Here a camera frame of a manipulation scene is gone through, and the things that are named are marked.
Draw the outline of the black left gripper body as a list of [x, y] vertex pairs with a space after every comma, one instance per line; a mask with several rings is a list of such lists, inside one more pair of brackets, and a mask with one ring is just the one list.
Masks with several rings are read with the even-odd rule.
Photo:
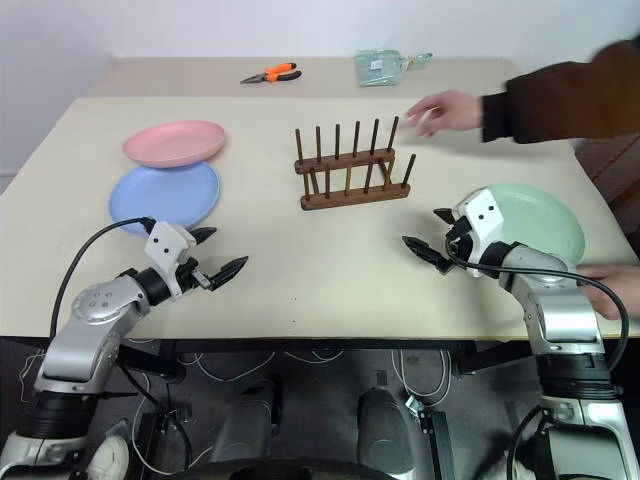
[[198, 265], [199, 262], [195, 258], [189, 257], [185, 263], [177, 267], [175, 277], [182, 293], [196, 288], [211, 289], [211, 279], [198, 269]]

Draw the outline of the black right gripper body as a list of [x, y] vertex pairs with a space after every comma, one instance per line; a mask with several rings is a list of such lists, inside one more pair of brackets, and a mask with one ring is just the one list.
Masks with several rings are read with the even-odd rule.
[[445, 235], [445, 247], [458, 259], [464, 262], [470, 262], [470, 256], [474, 247], [471, 237], [471, 223], [466, 216], [462, 216], [457, 220], [449, 216], [445, 222], [450, 226]]

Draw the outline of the person's right hand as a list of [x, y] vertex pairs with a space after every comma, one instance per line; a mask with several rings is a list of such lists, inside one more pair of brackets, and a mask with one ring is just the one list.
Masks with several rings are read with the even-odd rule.
[[409, 124], [419, 136], [432, 137], [440, 131], [469, 131], [483, 125], [482, 98], [460, 91], [427, 96], [407, 112]]

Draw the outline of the person's left hand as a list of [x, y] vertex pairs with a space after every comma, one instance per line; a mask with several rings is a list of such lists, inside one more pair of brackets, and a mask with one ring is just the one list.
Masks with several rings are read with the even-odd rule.
[[[595, 279], [611, 289], [624, 304], [629, 316], [639, 318], [639, 267], [638, 266], [582, 266], [578, 273]], [[619, 320], [620, 314], [614, 302], [599, 289], [585, 285], [583, 292], [594, 309], [607, 320]]]

